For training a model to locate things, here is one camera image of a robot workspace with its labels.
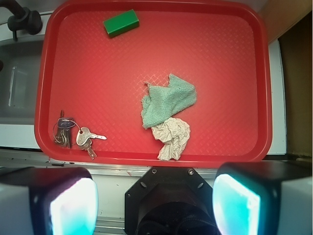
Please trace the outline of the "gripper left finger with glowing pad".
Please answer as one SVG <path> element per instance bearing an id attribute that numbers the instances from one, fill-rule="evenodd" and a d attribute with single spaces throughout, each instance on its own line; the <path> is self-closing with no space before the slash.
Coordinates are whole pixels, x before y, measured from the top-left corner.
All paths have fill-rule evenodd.
<path id="1" fill-rule="evenodd" d="M 98 190 L 83 167 L 1 167 L 2 235 L 91 235 Z"/>

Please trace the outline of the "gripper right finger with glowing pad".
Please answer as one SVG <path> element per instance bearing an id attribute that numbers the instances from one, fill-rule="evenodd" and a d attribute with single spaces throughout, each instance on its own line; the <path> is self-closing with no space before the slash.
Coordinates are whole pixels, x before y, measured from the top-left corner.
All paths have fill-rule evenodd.
<path id="1" fill-rule="evenodd" d="M 312 163 L 224 163 L 212 205 L 223 235 L 311 235 Z"/>

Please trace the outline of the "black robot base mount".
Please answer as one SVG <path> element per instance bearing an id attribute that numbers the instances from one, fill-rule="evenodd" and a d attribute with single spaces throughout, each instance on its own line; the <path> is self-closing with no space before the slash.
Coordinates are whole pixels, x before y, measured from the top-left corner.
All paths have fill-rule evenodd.
<path id="1" fill-rule="evenodd" d="M 128 235 L 218 235 L 213 188 L 193 168 L 152 167 L 125 192 Z"/>

